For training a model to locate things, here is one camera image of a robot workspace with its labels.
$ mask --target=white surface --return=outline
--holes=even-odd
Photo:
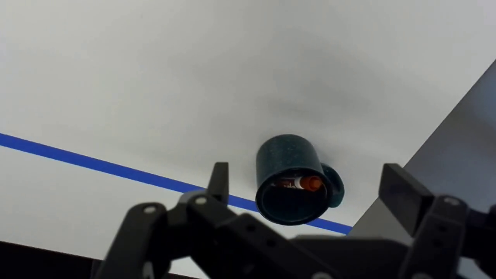
[[[346,184],[325,218],[354,225],[382,165],[407,163],[496,58],[495,15],[484,0],[0,0],[0,132],[201,187],[227,160],[247,199],[258,148],[298,134]],[[5,241],[101,255],[131,205],[177,197],[16,157],[0,157]]]

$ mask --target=blue line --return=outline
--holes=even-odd
[[[143,171],[132,170],[128,166],[103,162],[98,159],[86,157],[81,154],[63,151],[58,148],[52,148],[52,146],[41,145],[41,143],[16,139],[16,137],[5,135],[5,134],[0,134],[0,146],[8,148],[8,149],[16,149],[21,153],[27,153],[27,154],[33,154],[33,156],[39,156],[39,157],[46,157],[46,159],[52,159],[56,162],[64,162],[69,165],[87,168],[92,171],[117,176],[122,179],[128,179],[128,180],[134,180],[134,182],[140,182],[140,184],[146,184],[146,185],[154,185],[154,187],[165,188],[170,191],[191,193],[191,191],[205,190],[205,188],[199,188],[194,185],[171,180],[167,177],[160,177],[160,176],[156,176],[151,173],[143,173]],[[242,199],[242,197],[232,196],[230,205],[258,213],[256,204],[252,201]],[[335,222],[329,222],[329,221],[323,221],[323,219],[314,221],[309,225],[322,228],[322,230],[328,230],[328,232],[335,232],[340,235],[349,235],[353,232],[353,228],[348,225],[342,225],[342,224],[335,224]]]

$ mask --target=blue tape stripe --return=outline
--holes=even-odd
[[[160,176],[156,176],[151,173],[143,173],[143,171],[132,170],[128,166],[103,162],[98,159],[86,157],[81,154],[63,151],[58,148],[39,145],[35,142],[16,139],[16,137],[5,135],[5,134],[0,134],[0,146],[8,148],[8,149],[16,149],[21,153],[27,153],[27,154],[33,154],[33,156],[39,156],[39,157],[46,157],[46,159],[52,159],[56,162],[64,162],[69,165],[87,168],[92,171],[117,176],[122,179],[128,179],[128,180],[134,180],[134,182],[140,182],[140,184],[146,184],[146,185],[154,185],[154,187],[165,188],[170,191],[191,193],[191,191],[205,190],[205,188],[199,188],[194,185],[171,180],[167,177],[160,177]],[[247,211],[258,213],[256,204],[252,201],[242,199],[242,197],[232,196],[230,205],[233,205],[236,208],[247,210]],[[340,235],[348,235],[353,232],[353,228],[348,225],[342,225],[342,224],[335,224],[335,222],[329,222],[329,221],[323,221],[323,219],[314,221],[309,225],[322,228],[322,230],[328,230],[328,232],[335,232]]]

